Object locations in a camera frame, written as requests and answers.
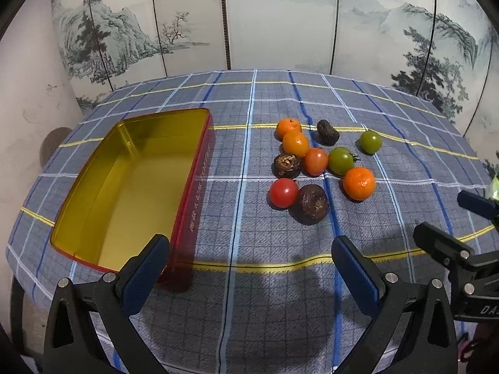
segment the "blue gripper pad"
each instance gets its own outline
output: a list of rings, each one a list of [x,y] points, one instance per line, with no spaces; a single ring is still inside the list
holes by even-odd
[[[121,310],[126,316],[140,312],[154,283],[168,264],[170,243],[166,236],[154,235],[142,252],[132,257],[120,271],[116,283],[117,296],[121,298]]]
[[[333,240],[331,257],[360,312],[372,318],[378,316],[385,285],[372,260],[363,257],[346,236],[338,236]],[[369,272],[365,271],[359,261]]]
[[[472,192],[462,190],[458,194],[458,204],[485,219],[492,220],[499,216],[499,206],[493,199],[486,199]]]

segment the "blue checkered tablecloth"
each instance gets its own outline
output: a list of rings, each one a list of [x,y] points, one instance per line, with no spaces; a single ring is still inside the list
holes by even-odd
[[[39,307],[49,308],[61,277],[74,283],[100,277],[49,244],[57,213],[99,141],[121,119],[195,107],[213,114],[216,145],[194,283],[183,294],[155,288],[131,318],[170,372],[331,372],[369,322],[331,261],[336,235],[348,235],[382,271],[419,283],[439,278],[447,289],[443,268],[414,244],[415,225],[431,222],[477,252],[497,249],[499,235],[490,222],[456,201],[463,188],[482,193],[490,179],[475,152],[430,103],[321,74],[189,74],[114,91],[75,128],[36,180],[13,227],[7,260]],[[300,186],[315,182],[325,188],[329,218],[302,226],[287,211],[270,209],[270,165],[280,145],[273,131],[285,117],[311,130],[325,118],[340,130],[337,146],[352,149],[364,128],[380,132],[382,149],[357,164],[374,172],[373,196],[353,203],[338,178],[300,176]],[[125,371],[98,317],[94,323],[110,361]],[[400,338],[398,331],[379,367],[393,356]]]

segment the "painted tree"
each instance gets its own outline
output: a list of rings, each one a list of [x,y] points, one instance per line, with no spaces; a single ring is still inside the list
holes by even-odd
[[[83,0],[83,5],[88,4],[88,0]],[[83,16],[78,25],[80,33],[76,37],[76,43],[79,44],[76,62],[79,64],[91,63],[94,71],[92,82],[102,82],[107,79],[105,69],[102,66],[100,55],[105,54],[107,45],[104,38],[111,35],[109,31],[103,31],[99,24],[93,24],[87,10],[83,11]]]
[[[101,100],[102,96],[105,96],[105,94],[101,93],[94,99],[91,99],[87,96],[76,97],[76,101],[78,102],[78,105],[81,108],[81,112],[83,112],[83,115],[87,115],[96,106],[98,106],[100,104],[100,100]]]
[[[180,12],[177,11],[175,13],[174,19],[170,24],[163,24],[163,30],[161,31],[162,35],[166,38],[164,43],[166,45],[172,46],[176,40],[185,39],[189,37],[191,33],[191,29],[187,26],[189,12]]]
[[[429,39],[414,28],[409,27],[409,30],[403,31],[404,35],[416,44],[414,52],[407,52],[404,55],[407,66],[412,70],[410,74],[402,70],[397,76],[392,74],[392,80],[395,81],[393,87],[409,94],[416,94],[419,89],[418,96],[430,101],[453,123],[452,118],[463,109],[456,104],[456,99],[452,95],[456,92],[456,87],[459,90],[458,100],[468,99],[466,89],[462,85],[463,67],[457,62],[451,63],[448,58],[444,58],[443,62],[435,58],[432,55],[436,49],[435,44],[430,43]]]
[[[496,151],[496,157],[499,160],[499,151]],[[488,175],[491,178],[498,177],[499,178],[499,164],[493,164],[488,159],[485,159],[483,162],[483,166],[488,172]]]

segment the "landscape painting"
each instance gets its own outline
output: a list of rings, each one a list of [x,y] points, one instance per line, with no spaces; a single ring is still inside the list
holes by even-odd
[[[80,107],[88,112],[111,92],[92,32],[88,0],[51,0],[51,5],[62,64]]]
[[[492,60],[482,99],[478,104],[466,140],[477,151],[491,177],[499,177],[499,36],[492,33]]]
[[[436,107],[464,133],[487,76],[492,25],[476,0],[437,0],[436,20],[432,47],[436,75],[428,81],[436,85],[437,102],[442,103]]]
[[[435,0],[340,0],[332,73],[415,94]]]
[[[227,0],[233,69],[329,73],[336,0]]]
[[[90,0],[90,5],[113,88],[166,76],[152,0]]]
[[[227,68],[221,0],[154,1],[168,76]]]

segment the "red cherry tomato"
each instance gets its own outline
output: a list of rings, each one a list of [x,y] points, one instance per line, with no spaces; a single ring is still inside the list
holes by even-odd
[[[280,178],[270,186],[269,197],[276,207],[288,208],[298,197],[298,186],[290,178]]]

